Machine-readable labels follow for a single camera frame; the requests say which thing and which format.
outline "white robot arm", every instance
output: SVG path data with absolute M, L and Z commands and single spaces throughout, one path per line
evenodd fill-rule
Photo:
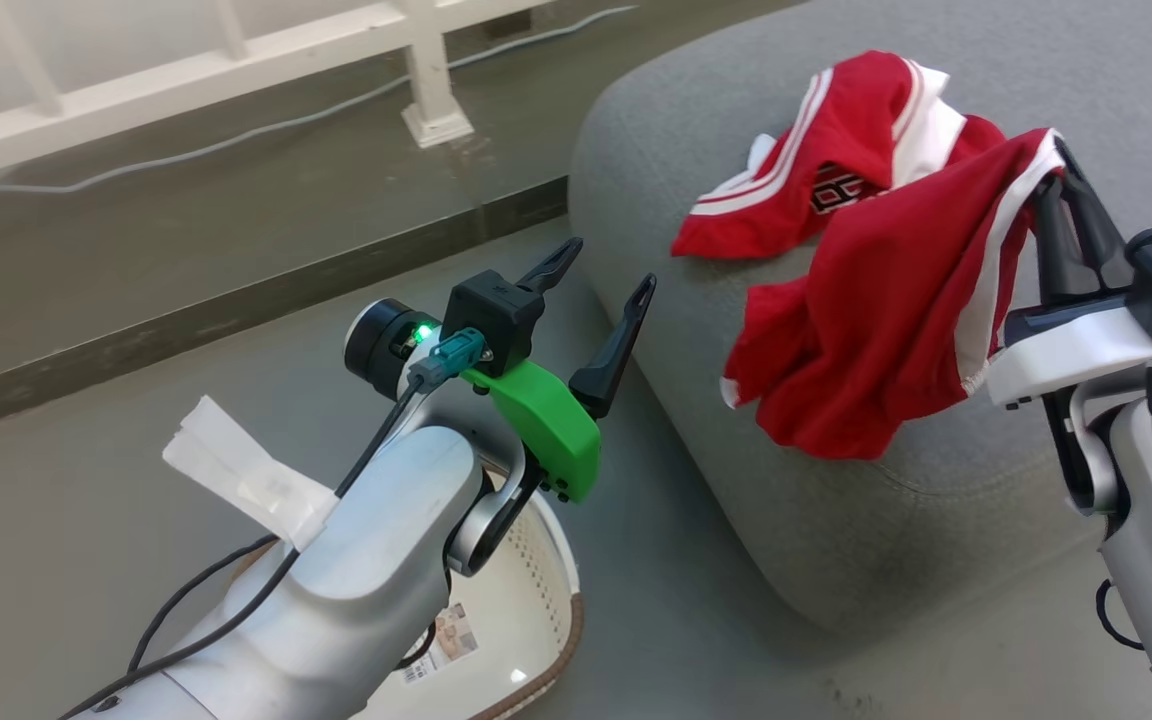
M 364 710 L 423 632 L 429 650 L 452 574 L 483 568 L 536 488 L 578 502 L 594 482 L 594 420 L 616 395 L 655 279 L 563 384 L 526 356 L 543 294 L 579 250 L 567 242 L 517 283 L 468 279 L 444 323 L 394 300 L 362 311 L 346 365 L 396 406 L 324 530 L 297 543 L 303 552 L 274 544 L 164 659 L 65 717 L 340 720 Z
M 1139 642 L 1101 605 L 1102 624 L 1152 664 L 1152 232 L 1124 243 L 1061 151 L 1068 176 L 1034 199 L 1043 305 L 1009 314 L 986 382 L 1009 409 L 1041 399 L 1071 501 L 1107 520 L 1101 555 Z

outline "gray cushion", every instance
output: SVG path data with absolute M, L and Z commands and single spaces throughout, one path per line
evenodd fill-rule
M 946 70 L 946 100 L 1009 135 L 1059 128 L 1124 233 L 1152 225 L 1152 3 L 1135 0 L 817 0 L 751 20 L 609 88 L 571 176 L 582 265 L 609 313 L 660 278 L 637 361 L 733 526 L 795 609 L 844 630 L 908 623 L 1097 528 L 1062 505 L 1036 407 L 975 397 L 905 424 L 878 462 L 826 462 L 719 397 L 745 288 L 799 276 L 813 249 L 705 262 L 669 258 L 669 242 L 757 132 L 785 131 L 813 73 L 870 47 Z

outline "clothing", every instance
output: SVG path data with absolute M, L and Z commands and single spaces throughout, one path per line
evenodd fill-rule
M 758 170 L 703 195 L 673 255 L 771 258 L 823 230 L 839 209 L 909 184 L 1006 141 L 941 100 L 948 76 L 870 51 L 818 76 Z M 760 153 L 755 143 L 751 162 Z
M 728 406 L 761 397 L 778 444 L 876 458 L 902 420 L 965 400 L 996 351 L 1025 202 L 1064 161 L 1055 131 L 1006 141 L 948 108 L 946 79 L 884 53 L 820 73 L 759 172 L 684 222 L 675 253 L 707 258 L 824 230 L 806 276 L 750 288 L 723 369 Z

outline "wall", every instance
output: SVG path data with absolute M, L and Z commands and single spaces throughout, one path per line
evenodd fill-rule
M 223 46 L 212 0 L 0 0 L 61 92 Z M 256 37 L 357 8 L 364 0 L 234 0 Z M 0 111 L 33 100 L 0 40 Z

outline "railing post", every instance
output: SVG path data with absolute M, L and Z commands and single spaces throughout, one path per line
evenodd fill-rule
M 12 16 L 12 12 L 6 8 L 3 0 L 0 0 L 0 40 L 12 55 L 12 61 L 20 71 L 20 77 L 29 85 L 33 92 L 33 99 L 38 104 L 38 109 L 44 115 L 65 114 L 65 105 L 61 103 L 60 91 L 47 74 L 33 46 L 29 45 L 28 38 L 20 31 L 17 22 Z
M 407 46 L 407 71 L 411 74 L 410 108 L 403 120 L 417 145 L 430 147 L 473 132 L 470 119 L 452 96 L 447 69 L 447 46 L 439 26 L 435 0 L 402 0 L 403 13 L 411 28 L 411 45 Z
M 215 20 L 220 22 L 220 32 L 225 37 L 225 53 L 230 60 L 242 60 L 247 58 L 247 38 L 243 37 L 242 23 L 238 23 L 238 14 L 234 12 L 233 0 L 215 0 Z

